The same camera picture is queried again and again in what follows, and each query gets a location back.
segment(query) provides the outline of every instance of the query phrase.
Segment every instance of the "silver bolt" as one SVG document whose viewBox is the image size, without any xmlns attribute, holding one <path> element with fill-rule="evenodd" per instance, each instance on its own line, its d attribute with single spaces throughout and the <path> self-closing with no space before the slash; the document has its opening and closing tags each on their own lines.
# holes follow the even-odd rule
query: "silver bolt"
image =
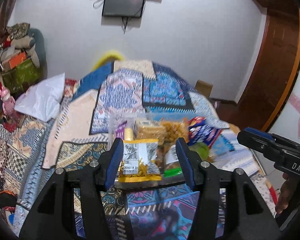
<svg viewBox="0 0 300 240">
<path fill-rule="evenodd" d="M 208 162 L 206 162 L 206 161 L 201 162 L 200 164 L 201 164 L 201 166 L 202 166 L 203 168 L 208 168 L 208 167 L 210 166 L 210 163 L 208 163 Z"/>
<path fill-rule="evenodd" d="M 89 165 L 92 167 L 92 168 L 95 168 L 99 165 L 99 162 L 98 161 L 92 161 L 89 163 Z"/>
<path fill-rule="evenodd" d="M 60 174 L 62 174 L 64 171 L 65 171 L 64 168 L 57 168 L 57 169 L 56 169 L 56 174 L 60 175 Z"/>
<path fill-rule="evenodd" d="M 239 174 L 239 175 L 242 175 L 242 174 L 244 174 L 244 170 L 243 170 L 243 169 L 241 169 L 241 168 L 237 168 L 237 169 L 235 169 L 235 172 L 236 172 L 237 174 Z"/>
</svg>

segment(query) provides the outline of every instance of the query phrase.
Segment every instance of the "white plastic bag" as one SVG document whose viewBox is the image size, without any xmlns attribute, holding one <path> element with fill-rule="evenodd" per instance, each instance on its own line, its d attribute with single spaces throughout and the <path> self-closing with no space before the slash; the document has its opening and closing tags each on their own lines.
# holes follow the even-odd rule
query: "white plastic bag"
<svg viewBox="0 0 300 240">
<path fill-rule="evenodd" d="M 14 109 L 47 122 L 60 113 L 60 102 L 65 89 L 65 74 L 45 79 L 29 87 L 16 101 Z"/>
</svg>

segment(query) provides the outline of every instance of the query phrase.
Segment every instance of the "pink stuffed animal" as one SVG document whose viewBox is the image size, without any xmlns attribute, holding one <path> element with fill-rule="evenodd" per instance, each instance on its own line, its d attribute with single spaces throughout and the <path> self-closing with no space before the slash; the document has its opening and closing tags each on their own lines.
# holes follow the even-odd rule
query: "pink stuffed animal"
<svg viewBox="0 0 300 240">
<path fill-rule="evenodd" d="M 2 100 L 3 113 L 11 118 L 16 117 L 16 111 L 14 110 L 14 105 L 16 102 L 10 95 L 9 89 L 2 86 L 2 89 L 0 89 L 0 97 Z"/>
</svg>

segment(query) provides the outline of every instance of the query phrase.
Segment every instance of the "human hand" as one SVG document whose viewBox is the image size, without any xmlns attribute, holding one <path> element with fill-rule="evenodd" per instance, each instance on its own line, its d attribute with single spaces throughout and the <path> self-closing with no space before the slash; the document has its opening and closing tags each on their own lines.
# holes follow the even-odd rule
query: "human hand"
<svg viewBox="0 0 300 240">
<path fill-rule="evenodd" d="M 293 196 L 294 191 L 296 190 L 299 179 L 290 178 L 288 174 L 284 173 L 282 177 L 286 180 L 281 188 L 278 203 L 275 206 L 275 211 L 277 214 L 281 214 L 288 205 L 291 197 Z"/>
</svg>

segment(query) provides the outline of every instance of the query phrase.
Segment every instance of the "patterned quilt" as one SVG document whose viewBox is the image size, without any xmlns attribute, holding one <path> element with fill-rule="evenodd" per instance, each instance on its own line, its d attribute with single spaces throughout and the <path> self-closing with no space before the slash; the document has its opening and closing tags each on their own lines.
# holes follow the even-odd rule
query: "patterned quilt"
<svg viewBox="0 0 300 240">
<path fill-rule="evenodd" d="M 0 125 L 0 191 L 18 195 L 14 215 L 0 210 L 16 235 L 55 168 L 67 171 L 98 160 L 108 146 L 108 114 L 121 112 L 201 113 L 223 128 L 213 145 L 220 168 L 241 167 L 274 213 L 274 201 L 252 152 L 241 146 L 209 101 L 170 68 L 151 61 L 106 64 L 78 82 L 66 79 L 61 113 L 43 123 L 23 115 L 11 134 Z M 142 192 L 102 192 L 114 239 L 187 239 L 198 192 L 185 184 Z M 84 237 L 80 190 L 74 191 L 77 234 Z M 216 236 L 224 229 L 225 190 L 220 189 Z"/>
</svg>

